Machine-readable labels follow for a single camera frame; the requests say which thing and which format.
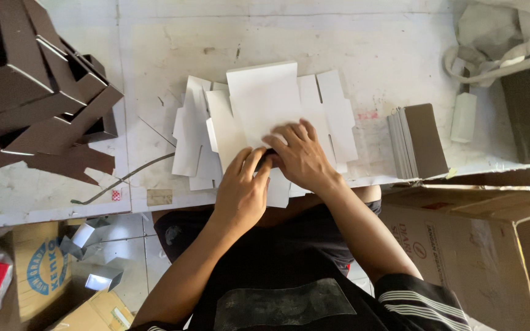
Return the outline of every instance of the person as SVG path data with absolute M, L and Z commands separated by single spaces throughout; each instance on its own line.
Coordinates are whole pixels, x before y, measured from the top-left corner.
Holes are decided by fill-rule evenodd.
M 241 150 L 213 210 L 173 211 L 156 222 L 173 264 L 131 330 L 181 330 L 193 314 L 190 330 L 470 331 L 455 295 L 424 282 L 378 218 L 379 188 L 350 189 L 308 121 L 272 133 L 287 144 L 263 138 L 276 154 L 256 174 L 265 147 Z M 273 164 L 315 196 L 281 213 L 266 211 Z M 346 278 L 354 260 L 375 298 Z

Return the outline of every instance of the wire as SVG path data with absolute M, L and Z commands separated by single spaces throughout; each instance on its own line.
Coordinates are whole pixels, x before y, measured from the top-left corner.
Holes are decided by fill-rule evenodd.
M 103 190 L 102 192 L 99 192 L 96 196 L 94 196 L 93 198 L 85 201 L 85 202 L 81 202 L 79 200 L 71 200 L 71 203 L 75 203 L 75 204 L 90 204 L 92 203 L 94 200 L 96 200 L 97 198 L 101 197 L 104 195 L 105 192 L 111 190 L 112 188 L 116 187 L 118 184 L 122 183 L 124 180 L 128 179 L 129 177 L 131 177 L 132 175 L 136 174 L 137 172 L 139 172 L 140 170 L 152 165 L 152 164 L 155 164 L 161 160 L 165 160 L 166 158 L 170 158 L 172 157 L 173 155 L 175 155 L 175 153 L 171 153 L 171 154 L 166 154 L 165 156 L 161 156 L 160 158 L 156 158 L 154 159 L 153 161 L 149 162 L 149 163 L 146 163 L 145 165 L 139 167 L 138 169 L 134 170 L 133 172 L 129 173 L 128 175 L 120 178 L 120 180 L 118 180 L 117 182 L 115 182 L 114 184 L 110 185 L 107 189 Z

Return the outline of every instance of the hand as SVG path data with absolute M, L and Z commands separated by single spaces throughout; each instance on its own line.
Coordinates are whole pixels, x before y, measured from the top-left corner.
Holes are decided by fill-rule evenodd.
M 328 163 L 318 142 L 316 130 L 310 122 L 302 118 L 299 124 L 282 125 L 271 132 L 281 134 L 287 141 L 285 145 L 273 135 L 263 138 L 277 152 L 277 155 L 269 157 L 288 180 L 316 194 L 326 190 L 329 185 L 343 181 L 341 175 Z
M 218 223 L 222 229 L 238 230 L 242 235 L 263 216 L 272 161 L 266 160 L 256 176 L 253 177 L 253 173 L 265 151 L 265 147 L 255 150 L 246 147 L 226 169 L 210 217 L 210 221 Z

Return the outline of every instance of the person's right hand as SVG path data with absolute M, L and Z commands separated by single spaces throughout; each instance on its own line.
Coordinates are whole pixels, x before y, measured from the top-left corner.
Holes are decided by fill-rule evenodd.
M 302 118 L 300 123 L 282 125 L 271 132 L 281 134 L 287 141 L 286 145 L 273 135 L 263 137 L 263 141 L 277 152 L 269 157 L 288 180 L 316 194 L 343 181 L 328 163 L 310 122 Z

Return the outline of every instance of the person's left hand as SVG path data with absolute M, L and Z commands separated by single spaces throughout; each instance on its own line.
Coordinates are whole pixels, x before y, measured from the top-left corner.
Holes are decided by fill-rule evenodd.
M 218 188 L 211 222 L 240 235 L 257 224 L 267 204 L 272 161 L 267 158 L 257 175 L 253 177 L 253 173 L 265 150 L 265 147 L 255 150 L 246 147 L 236 155 Z

